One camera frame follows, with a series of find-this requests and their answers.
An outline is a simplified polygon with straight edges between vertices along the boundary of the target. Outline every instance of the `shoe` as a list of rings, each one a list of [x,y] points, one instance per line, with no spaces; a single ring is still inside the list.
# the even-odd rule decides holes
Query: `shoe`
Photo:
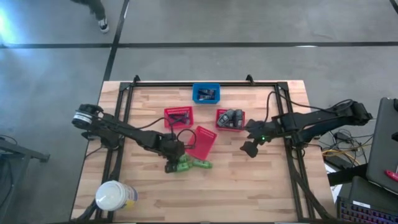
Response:
[[[99,29],[101,30],[101,32],[103,32],[104,34],[107,33],[109,31],[109,25],[108,22],[106,21],[106,18],[98,21],[98,25],[99,25]]]

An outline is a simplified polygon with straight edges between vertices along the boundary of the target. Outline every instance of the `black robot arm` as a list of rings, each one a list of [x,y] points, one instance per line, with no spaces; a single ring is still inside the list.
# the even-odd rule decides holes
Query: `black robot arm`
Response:
[[[331,108],[311,113],[286,113],[272,117],[272,121],[254,121],[250,119],[245,126],[249,132],[248,139],[241,147],[250,157],[257,155],[257,145],[271,142],[274,138],[290,137],[293,147],[305,147],[315,136],[344,125],[363,126],[372,115],[362,103],[349,101]]]
[[[185,153],[184,143],[176,140],[174,133],[143,131],[142,128],[135,128],[119,121],[111,114],[104,113],[100,106],[80,105],[72,124],[86,130],[81,135],[87,139],[99,137],[102,145],[108,149],[117,149],[121,138],[135,140],[145,150],[167,159],[166,172],[176,172],[178,159]]]

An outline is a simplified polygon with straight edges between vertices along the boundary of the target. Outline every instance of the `red object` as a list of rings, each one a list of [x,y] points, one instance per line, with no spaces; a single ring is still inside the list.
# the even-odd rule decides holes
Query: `red object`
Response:
[[[173,128],[190,128],[193,125],[193,110],[191,106],[184,106],[184,107],[179,107],[179,108],[166,108],[164,109],[164,117],[167,118],[171,123],[173,123],[175,120],[170,118],[171,114],[185,114],[188,113],[188,119],[189,123],[186,124],[185,122],[180,122],[177,121],[176,123],[173,124]],[[164,127],[165,128],[170,128],[169,122],[167,120],[164,120]]]
[[[217,109],[216,112],[216,129],[222,130],[222,131],[234,131],[234,132],[241,132],[244,130],[244,111],[243,111],[243,120],[242,120],[242,129],[233,129],[233,128],[225,128],[225,127],[220,127],[217,124],[218,119],[220,118],[220,116],[225,113],[227,110],[226,109]]]
[[[214,144],[214,141],[217,138],[217,134],[209,131],[201,126],[198,126],[195,130],[195,134],[197,135],[197,141],[194,149],[185,149],[185,152],[190,156],[193,156],[200,160],[206,160],[207,155],[210,152],[211,147]],[[192,134],[191,139],[188,142],[188,145],[193,145],[195,141],[195,136]]]
[[[397,173],[394,173],[394,172],[391,171],[391,170],[386,170],[386,171],[384,171],[384,173],[385,173],[388,177],[390,177],[391,179],[393,179],[394,181],[398,182],[398,174],[397,174]]]

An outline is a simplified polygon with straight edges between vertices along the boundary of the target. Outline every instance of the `green object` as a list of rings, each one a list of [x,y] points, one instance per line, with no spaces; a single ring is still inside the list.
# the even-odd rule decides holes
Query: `green object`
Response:
[[[196,167],[201,167],[204,169],[211,169],[213,167],[213,164],[211,162],[201,161],[199,159],[194,159],[192,165],[196,166]]]
[[[188,171],[189,169],[191,169],[191,167],[187,162],[181,162],[177,165],[177,172]]]
[[[180,159],[178,160],[179,162],[188,162],[189,160],[189,156],[187,154],[184,154],[180,157]]]

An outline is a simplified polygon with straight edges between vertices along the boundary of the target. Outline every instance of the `blue basket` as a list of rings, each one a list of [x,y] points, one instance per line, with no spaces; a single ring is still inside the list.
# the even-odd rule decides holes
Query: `blue basket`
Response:
[[[214,100],[199,100],[198,91],[199,89],[214,90],[216,91],[216,96]],[[195,103],[209,103],[216,104],[220,100],[220,84],[218,83],[194,83],[192,86],[192,100]]]

